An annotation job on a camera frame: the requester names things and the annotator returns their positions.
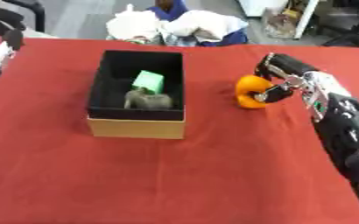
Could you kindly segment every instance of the blue cloth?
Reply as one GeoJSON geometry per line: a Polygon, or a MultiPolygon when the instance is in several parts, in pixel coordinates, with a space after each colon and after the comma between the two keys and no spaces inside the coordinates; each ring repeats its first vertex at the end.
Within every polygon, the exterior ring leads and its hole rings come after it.
{"type": "MultiPolygon", "coordinates": [[[[150,7],[147,10],[155,12],[159,19],[170,22],[179,18],[182,14],[188,11],[183,0],[174,0],[172,8],[169,12],[166,12],[157,6],[150,7]]],[[[248,37],[246,36],[244,30],[240,30],[230,33],[224,37],[221,42],[202,42],[199,43],[198,46],[232,46],[246,43],[248,43],[248,37]]]]}
{"type": "Polygon", "coordinates": [[[150,7],[147,9],[148,11],[153,11],[157,14],[157,17],[162,20],[167,20],[172,22],[173,20],[179,18],[188,11],[187,7],[185,6],[183,0],[174,0],[172,3],[172,8],[169,12],[166,12],[159,7],[150,7]]]}

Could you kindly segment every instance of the tan box base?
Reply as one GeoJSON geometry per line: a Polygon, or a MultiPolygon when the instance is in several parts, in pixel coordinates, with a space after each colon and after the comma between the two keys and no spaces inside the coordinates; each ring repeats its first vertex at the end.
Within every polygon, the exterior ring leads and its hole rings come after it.
{"type": "Polygon", "coordinates": [[[183,139],[185,121],[136,121],[88,118],[95,137],[183,139]]]}

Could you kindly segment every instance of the table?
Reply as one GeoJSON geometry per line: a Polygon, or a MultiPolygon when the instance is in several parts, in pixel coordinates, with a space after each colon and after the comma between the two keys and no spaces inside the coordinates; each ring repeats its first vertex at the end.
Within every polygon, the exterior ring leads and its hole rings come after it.
{"type": "Polygon", "coordinates": [[[359,49],[27,39],[0,77],[0,223],[359,223],[299,97],[236,106],[236,81],[269,52],[336,74],[359,98],[359,49]],[[185,140],[91,136],[105,49],[183,52],[185,140]]]}

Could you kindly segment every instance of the black chair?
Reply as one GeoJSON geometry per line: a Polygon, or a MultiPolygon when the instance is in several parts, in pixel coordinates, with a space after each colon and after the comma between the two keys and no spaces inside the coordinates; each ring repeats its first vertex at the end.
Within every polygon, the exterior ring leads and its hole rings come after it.
{"type": "MultiPolygon", "coordinates": [[[[345,0],[345,6],[356,7],[359,10],[359,0],[345,0]]],[[[324,29],[329,29],[334,32],[339,32],[340,37],[329,40],[323,46],[359,46],[359,23],[351,27],[351,29],[344,29],[327,24],[320,24],[319,33],[324,29]]]]}
{"type": "Polygon", "coordinates": [[[46,13],[39,0],[3,0],[6,3],[15,4],[31,10],[35,14],[35,30],[45,32],[46,13]]]}

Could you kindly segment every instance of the white robot part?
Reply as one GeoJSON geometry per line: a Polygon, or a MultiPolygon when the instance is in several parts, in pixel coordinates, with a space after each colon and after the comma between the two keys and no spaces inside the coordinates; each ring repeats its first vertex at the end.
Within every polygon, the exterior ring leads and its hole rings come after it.
{"type": "Polygon", "coordinates": [[[323,72],[305,73],[305,85],[302,87],[302,99],[316,122],[321,121],[327,113],[328,95],[338,94],[351,97],[347,89],[337,79],[323,72]]]}

